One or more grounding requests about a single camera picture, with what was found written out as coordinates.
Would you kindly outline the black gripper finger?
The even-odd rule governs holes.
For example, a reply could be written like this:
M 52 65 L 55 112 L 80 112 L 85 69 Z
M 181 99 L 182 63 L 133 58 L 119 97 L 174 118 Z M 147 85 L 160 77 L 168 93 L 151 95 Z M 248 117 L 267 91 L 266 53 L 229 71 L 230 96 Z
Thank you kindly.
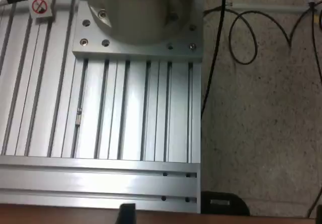
M 120 205 L 117 224 L 136 224 L 135 203 L 124 203 Z

